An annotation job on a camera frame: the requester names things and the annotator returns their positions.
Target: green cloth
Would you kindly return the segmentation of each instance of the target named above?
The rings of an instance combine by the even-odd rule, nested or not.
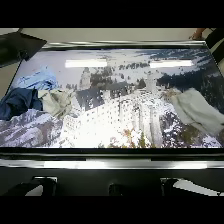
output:
[[[62,119],[69,114],[72,109],[72,98],[75,96],[74,90],[39,90],[38,98],[43,103],[43,111],[52,116]]]
[[[171,101],[184,124],[191,124],[211,136],[217,135],[224,128],[224,115],[209,105],[197,90],[191,88],[172,96]]]

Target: dark blue cloth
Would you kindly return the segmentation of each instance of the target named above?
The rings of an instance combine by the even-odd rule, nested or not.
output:
[[[38,90],[15,88],[0,102],[0,120],[9,121],[28,109],[43,110],[42,102],[38,99]]]

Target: folded garment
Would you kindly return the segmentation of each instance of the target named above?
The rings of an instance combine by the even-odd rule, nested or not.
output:
[[[72,109],[72,97],[75,96],[74,90],[40,90],[38,98],[43,103],[43,110],[52,116],[61,119],[69,114]]]
[[[30,76],[19,78],[14,87],[26,89],[35,88],[37,90],[52,90],[59,88],[55,74],[48,67],[43,67]]]
[[[50,147],[63,122],[49,113],[29,109],[10,121],[0,121],[0,147]]]
[[[207,103],[200,92],[191,88],[171,97],[184,124],[191,124],[205,134],[215,136],[224,128],[224,115]]]
[[[16,88],[4,96],[0,102],[0,120],[9,121],[13,116],[19,116],[28,109],[43,110],[36,89]]]

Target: landscape image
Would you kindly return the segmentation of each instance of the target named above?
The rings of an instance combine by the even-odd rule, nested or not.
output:
[[[65,66],[66,60],[90,59],[105,59],[107,66]],[[151,62],[161,60],[191,60],[192,66],[150,67]],[[11,87],[18,78],[43,66],[53,71],[60,88],[76,92],[60,137],[48,147],[224,146],[223,131],[218,136],[209,136],[183,124],[170,101],[174,94],[195,88],[224,114],[224,80],[208,49],[38,52],[21,64]]]

